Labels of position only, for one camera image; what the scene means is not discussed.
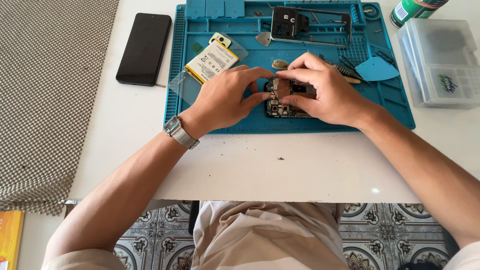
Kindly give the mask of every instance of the plastic storage box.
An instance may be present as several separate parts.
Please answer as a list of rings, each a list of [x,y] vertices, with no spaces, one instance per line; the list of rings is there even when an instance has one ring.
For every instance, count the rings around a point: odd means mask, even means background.
[[[480,106],[477,46],[467,21],[413,18],[398,39],[414,106]]]

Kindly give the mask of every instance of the hand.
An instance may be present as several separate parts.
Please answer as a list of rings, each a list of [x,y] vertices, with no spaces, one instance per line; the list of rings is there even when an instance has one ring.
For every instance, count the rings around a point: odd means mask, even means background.
[[[246,65],[222,71],[206,82],[194,104],[179,114],[183,128],[193,139],[199,139],[212,130],[235,125],[268,99],[270,93],[258,92],[256,81],[271,77],[271,71]],[[247,86],[252,95],[243,99]]]
[[[276,75],[313,85],[317,90],[316,99],[290,95],[282,98],[280,103],[299,107],[327,123],[359,127],[365,117],[372,117],[382,109],[357,92],[334,66],[310,52],[292,62],[288,70]]]

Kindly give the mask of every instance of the person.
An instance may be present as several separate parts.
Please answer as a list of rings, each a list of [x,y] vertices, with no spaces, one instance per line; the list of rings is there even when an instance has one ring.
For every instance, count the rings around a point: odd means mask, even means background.
[[[381,150],[461,250],[446,270],[480,268],[480,182],[353,89],[333,66],[306,53],[277,77],[310,83],[317,98],[287,96],[322,121],[358,128]],[[245,118],[270,94],[256,80],[274,75],[238,66],[205,83],[179,114],[195,140]],[[243,99],[250,88],[252,94]],[[117,240],[144,211],[187,148],[159,133],[89,193],[50,239],[44,270],[120,270]],[[203,201],[195,224],[192,269],[347,270],[338,222],[343,204]]]

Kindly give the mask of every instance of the gray textured mat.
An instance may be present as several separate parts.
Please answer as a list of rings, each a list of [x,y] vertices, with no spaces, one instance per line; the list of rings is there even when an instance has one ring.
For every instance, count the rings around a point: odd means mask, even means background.
[[[0,211],[61,212],[117,6],[0,1]]]

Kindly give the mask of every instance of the barcode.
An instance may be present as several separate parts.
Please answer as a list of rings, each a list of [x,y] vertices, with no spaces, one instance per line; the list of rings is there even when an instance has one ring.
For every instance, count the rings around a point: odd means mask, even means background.
[[[395,7],[395,14],[400,21],[403,21],[403,19],[405,19],[405,17],[408,15],[408,12],[405,11],[402,6],[402,1],[400,1],[400,3],[398,3],[398,5]]]

